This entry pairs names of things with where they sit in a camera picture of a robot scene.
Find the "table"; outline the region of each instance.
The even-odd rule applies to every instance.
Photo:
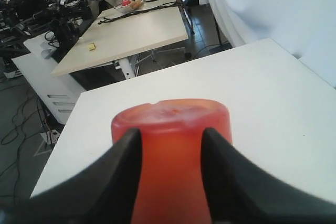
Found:
[[[176,0],[145,3],[143,9],[174,1]],[[125,76],[134,77],[131,75],[130,63],[126,57],[188,39],[178,7],[156,10],[98,25],[104,17],[119,16],[121,14],[115,9],[102,12],[51,75],[57,77],[119,60],[123,72],[129,73]],[[96,50],[89,51],[90,43],[96,45]]]
[[[271,39],[82,93],[32,195],[110,148],[117,113],[180,98],[225,104],[242,154],[290,185],[336,202],[336,90]]]

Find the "table leg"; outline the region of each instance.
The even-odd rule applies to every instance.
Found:
[[[124,73],[124,76],[126,78],[126,80],[134,78],[135,74],[133,72],[133,68],[131,66],[130,61],[128,60],[128,58],[123,58],[118,60],[119,65],[121,67],[122,72]]]

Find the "bowl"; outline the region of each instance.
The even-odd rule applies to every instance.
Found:
[[[122,4],[120,4],[115,6],[114,9],[116,9],[118,12],[122,14],[127,14],[139,9],[146,2],[146,0],[130,0],[130,1],[132,1],[131,4],[125,6],[122,6]]]

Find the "small yellow object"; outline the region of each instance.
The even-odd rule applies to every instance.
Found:
[[[91,44],[89,44],[88,48],[89,48],[90,51],[93,51],[93,50],[96,49],[96,46],[95,46],[94,43],[91,43]]]

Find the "floor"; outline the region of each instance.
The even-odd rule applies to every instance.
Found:
[[[219,43],[212,11],[209,6],[195,6],[192,7],[192,16],[195,35],[190,36],[186,41],[163,47],[160,50],[184,47],[186,52],[191,53],[192,59],[196,55],[197,58],[200,58],[210,54],[208,50],[216,47]],[[221,36],[222,41],[225,42],[226,38],[223,34]],[[183,51],[158,54],[156,62],[148,58],[141,63],[140,74],[171,67],[188,60]],[[123,79],[121,70],[115,70],[114,67],[108,67],[108,70],[117,80]],[[5,144],[14,138],[11,143],[0,145],[0,204],[12,206],[14,201],[15,204],[18,204],[29,199],[51,152],[46,148],[39,134],[41,119],[37,113],[37,97],[33,89],[24,77],[9,81],[5,81],[3,76],[0,78],[0,111],[2,115],[0,118],[0,139]],[[28,117],[26,123],[17,128],[17,136],[16,131],[13,131],[3,140],[6,134],[15,127],[14,124],[20,125]],[[19,158],[17,158],[18,149],[20,149]],[[15,164],[3,173],[13,162]]]

